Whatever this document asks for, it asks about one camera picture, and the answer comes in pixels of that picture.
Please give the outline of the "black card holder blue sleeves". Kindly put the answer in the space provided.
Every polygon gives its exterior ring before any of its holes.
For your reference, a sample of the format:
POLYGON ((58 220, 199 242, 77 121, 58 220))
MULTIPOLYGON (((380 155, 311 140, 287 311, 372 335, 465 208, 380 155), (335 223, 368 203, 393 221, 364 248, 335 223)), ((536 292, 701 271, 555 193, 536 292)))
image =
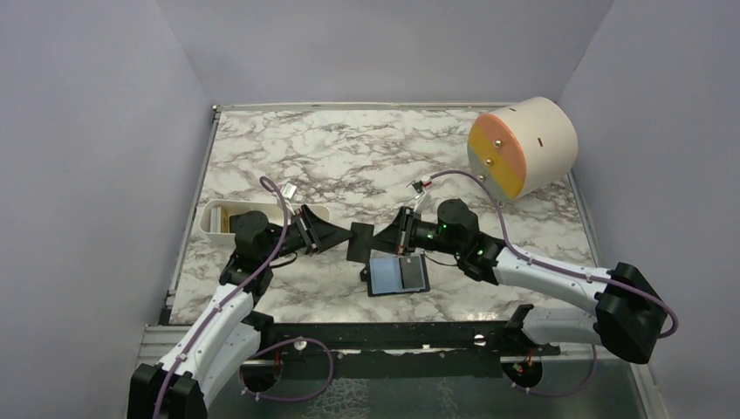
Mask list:
POLYGON ((426 258, 420 254, 370 258, 360 280, 369 297, 430 291, 426 258))

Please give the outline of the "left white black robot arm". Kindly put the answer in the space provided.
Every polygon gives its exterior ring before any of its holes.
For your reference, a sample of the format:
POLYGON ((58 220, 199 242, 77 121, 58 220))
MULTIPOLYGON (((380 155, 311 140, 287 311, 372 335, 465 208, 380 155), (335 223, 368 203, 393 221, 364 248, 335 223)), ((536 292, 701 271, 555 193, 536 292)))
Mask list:
POLYGON ((235 250, 207 308, 155 364, 140 364, 129 387, 129 418, 205 418, 239 365, 274 347, 274 319, 254 313, 273 277, 271 262, 292 253, 311 255, 349 240, 350 230, 328 223, 307 205, 284 210, 281 224, 256 207, 231 224, 235 250))

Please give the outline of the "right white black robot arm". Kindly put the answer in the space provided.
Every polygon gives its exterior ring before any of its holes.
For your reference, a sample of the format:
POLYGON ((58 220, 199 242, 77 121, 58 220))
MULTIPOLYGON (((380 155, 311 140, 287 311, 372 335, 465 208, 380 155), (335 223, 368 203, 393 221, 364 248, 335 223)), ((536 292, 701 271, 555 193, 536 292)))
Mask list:
POLYGON ((455 257, 465 276, 493 285, 538 292, 566 302, 566 309, 524 309, 504 330, 504 345, 524 355, 537 345, 600 345, 634 364, 646 364, 661 337, 668 310, 640 270, 627 263, 589 268, 542 258, 480 230, 478 217, 460 199, 437 209, 436 223, 408 207, 376 233, 369 246, 395 255, 422 249, 455 257))

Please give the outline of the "stack of credit cards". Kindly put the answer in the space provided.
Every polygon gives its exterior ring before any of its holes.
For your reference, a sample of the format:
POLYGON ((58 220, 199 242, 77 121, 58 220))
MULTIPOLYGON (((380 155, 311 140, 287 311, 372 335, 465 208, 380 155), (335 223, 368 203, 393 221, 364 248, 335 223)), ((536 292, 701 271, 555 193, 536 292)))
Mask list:
POLYGON ((230 232, 230 216, 228 211, 221 205, 214 206, 209 212, 209 232, 214 234, 227 234, 230 232))

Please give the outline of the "white plastic tray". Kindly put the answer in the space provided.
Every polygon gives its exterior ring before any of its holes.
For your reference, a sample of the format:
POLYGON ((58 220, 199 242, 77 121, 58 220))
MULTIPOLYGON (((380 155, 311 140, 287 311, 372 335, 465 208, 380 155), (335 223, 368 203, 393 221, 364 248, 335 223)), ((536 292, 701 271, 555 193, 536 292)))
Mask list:
POLYGON ((197 226, 199 227, 200 232, 203 233, 213 244, 233 244, 238 218, 251 211, 260 211, 264 213, 269 223, 281 225, 283 222, 283 211, 278 202, 260 203, 215 199, 207 202, 203 207, 197 226), (209 232, 209 212, 211 208, 218 205, 223 206, 230 216, 230 232, 227 234, 214 234, 209 232))

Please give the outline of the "aluminium table frame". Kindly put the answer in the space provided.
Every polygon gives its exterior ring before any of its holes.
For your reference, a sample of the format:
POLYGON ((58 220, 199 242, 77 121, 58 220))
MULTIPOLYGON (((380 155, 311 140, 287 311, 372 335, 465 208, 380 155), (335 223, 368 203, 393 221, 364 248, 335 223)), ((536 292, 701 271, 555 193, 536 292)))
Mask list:
MULTIPOLYGON (((235 243, 213 244, 197 226, 203 207, 215 199, 278 202, 283 212, 307 205, 347 230, 353 222, 372 224, 373 235, 402 207, 436 223, 438 207, 460 199, 477 215, 480 230, 492 237, 542 258, 604 268, 586 246, 581 216, 564 177, 537 189, 535 205, 528 208, 522 198, 498 201, 471 171, 467 140, 474 121, 504 106, 509 105, 218 110, 177 266, 175 320, 187 331, 192 327, 236 248, 235 243)), ((273 324, 504 320, 523 344, 513 316, 533 307, 569 306, 532 290, 477 282, 458 269, 455 257, 422 249, 404 256, 426 258, 429 292, 369 297, 360 280, 366 264, 347 261, 347 246, 348 241, 318 254, 299 251, 273 259, 273 277, 254 313, 271 316, 273 324)), ((246 361, 286 344, 264 347, 246 361)), ((547 357, 504 358, 502 377, 533 395, 547 357)), ((243 363, 230 379, 237 377, 253 400, 274 400, 274 388, 284 379, 270 386, 249 384, 239 374, 243 363)))

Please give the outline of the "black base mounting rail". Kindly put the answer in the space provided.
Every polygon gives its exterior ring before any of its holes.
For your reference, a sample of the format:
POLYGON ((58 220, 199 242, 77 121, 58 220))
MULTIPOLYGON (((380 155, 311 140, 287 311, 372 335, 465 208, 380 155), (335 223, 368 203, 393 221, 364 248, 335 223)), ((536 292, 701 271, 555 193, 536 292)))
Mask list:
POLYGON ((279 379, 500 378, 501 361, 559 355, 558 347, 526 347, 504 320, 458 322, 274 323, 262 347, 284 347, 245 361, 249 384, 279 379))

